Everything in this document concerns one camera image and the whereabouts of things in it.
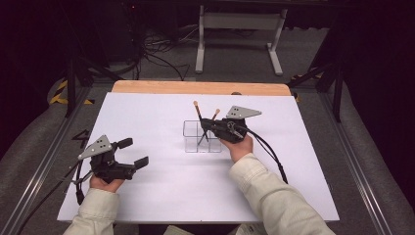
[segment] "transparent container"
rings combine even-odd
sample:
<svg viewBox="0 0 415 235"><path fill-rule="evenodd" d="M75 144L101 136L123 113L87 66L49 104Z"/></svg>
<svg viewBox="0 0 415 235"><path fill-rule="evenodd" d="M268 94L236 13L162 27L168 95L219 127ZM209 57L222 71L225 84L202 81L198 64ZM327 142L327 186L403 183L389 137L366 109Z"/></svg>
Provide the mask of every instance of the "transparent container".
<svg viewBox="0 0 415 235"><path fill-rule="evenodd" d="M211 131L207 131L207 139L204 130L198 120L185 120L183 122L183 136L186 153L220 153L222 144Z"/></svg>

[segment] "person's arm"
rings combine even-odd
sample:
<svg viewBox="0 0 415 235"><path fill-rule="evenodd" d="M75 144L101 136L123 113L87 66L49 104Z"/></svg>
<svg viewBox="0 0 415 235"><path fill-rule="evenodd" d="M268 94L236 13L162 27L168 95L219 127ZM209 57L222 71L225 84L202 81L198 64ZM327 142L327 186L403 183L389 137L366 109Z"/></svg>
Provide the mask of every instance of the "person's arm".
<svg viewBox="0 0 415 235"><path fill-rule="evenodd" d="M113 223L119 205L119 195L116 190L123 181L115 179L107 184L104 180L92 176L90 188L79 207L78 215L64 234L114 234Z"/></svg>
<svg viewBox="0 0 415 235"><path fill-rule="evenodd" d="M334 234L301 193L282 181L253 154L253 139L222 141L234 165L231 178L238 184L268 234Z"/></svg>

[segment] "dark background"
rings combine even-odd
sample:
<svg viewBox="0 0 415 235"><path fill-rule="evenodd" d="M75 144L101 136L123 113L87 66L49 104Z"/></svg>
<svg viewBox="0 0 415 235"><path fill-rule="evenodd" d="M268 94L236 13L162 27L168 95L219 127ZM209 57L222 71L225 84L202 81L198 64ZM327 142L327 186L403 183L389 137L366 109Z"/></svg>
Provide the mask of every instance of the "dark background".
<svg viewBox="0 0 415 235"><path fill-rule="evenodd" d="M48 108L46 97L50 87L65 75L65 61L70 54L65 45L69 41L73 43L71 50L103 66L132 56L128 27L119 3L61 3L53 0L1 3L0 158L24 128ZM198 6L148 6L144 10L152 13L145 19L146 24L173 39L179 36L178 27L196 24L199 13ZM70 25L62 26L67 20ZM293 10L286 20L287 27L332 28L314 65L342 62L353 104L414 208L413 25L413 13L404 1L386 0L362 1L360 10L339 15L318 9ZM68 26L74 38L62 34L63 28L68 33ZM106 35L117 37L109 39Z"/></svg>

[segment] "white sleeve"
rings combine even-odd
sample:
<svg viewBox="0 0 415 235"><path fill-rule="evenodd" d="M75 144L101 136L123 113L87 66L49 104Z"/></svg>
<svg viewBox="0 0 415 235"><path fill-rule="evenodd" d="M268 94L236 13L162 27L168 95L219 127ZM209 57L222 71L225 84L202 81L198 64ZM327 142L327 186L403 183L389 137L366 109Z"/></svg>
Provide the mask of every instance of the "white sleeve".
<svg viewBox="0 0 415 235"><path fill-rule="evenodd" d="M119 195L90 188L65 235L113 235Z"/></svg>
<svg viewBox="0 0 415 235"><path fill-rule="evenodd" d="M301 193L247 154L230 170L268 234L334 234Z"/></svg>

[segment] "hand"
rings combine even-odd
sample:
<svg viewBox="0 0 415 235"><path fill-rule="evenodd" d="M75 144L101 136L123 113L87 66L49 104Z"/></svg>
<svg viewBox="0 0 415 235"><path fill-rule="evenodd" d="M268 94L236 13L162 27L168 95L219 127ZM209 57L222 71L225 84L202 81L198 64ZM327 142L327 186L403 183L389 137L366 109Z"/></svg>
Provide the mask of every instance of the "hand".
<svg viewBox="0 0 415 235"><path fill-rule="evenodd" d="M245 136L243 141L236 144L232 144L231 142L222 139L220 139L220 142L229 149L231 159L234 163L246 154L252 153L254 150L253 138L248 134Z"/></svg>
<svg viewBox="0 0 415 235"><path fill-rule="evenodd" d="M116 193L116 190L118 190L118 188L124 181L125 180L123 179L114 179L111 183L107 183L102 178L99 178L92 174L92 177L89 180L89 187Z"/></svg>

